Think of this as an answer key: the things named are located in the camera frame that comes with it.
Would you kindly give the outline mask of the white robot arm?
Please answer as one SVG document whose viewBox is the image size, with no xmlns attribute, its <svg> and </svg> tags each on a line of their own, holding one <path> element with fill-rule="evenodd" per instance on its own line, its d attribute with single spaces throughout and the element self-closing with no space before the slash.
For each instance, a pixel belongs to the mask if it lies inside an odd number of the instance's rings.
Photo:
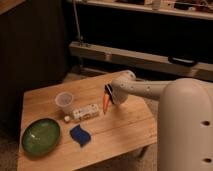
<svg viewBox="0 0 213 171">
<path fill-rule="evenodd" d="M 157 171 L 213 171 L 213 83 L 193 78 L 138 81 L 127 70 L 111 82 L 115 104 L 156 99 Z"/>
</svg>

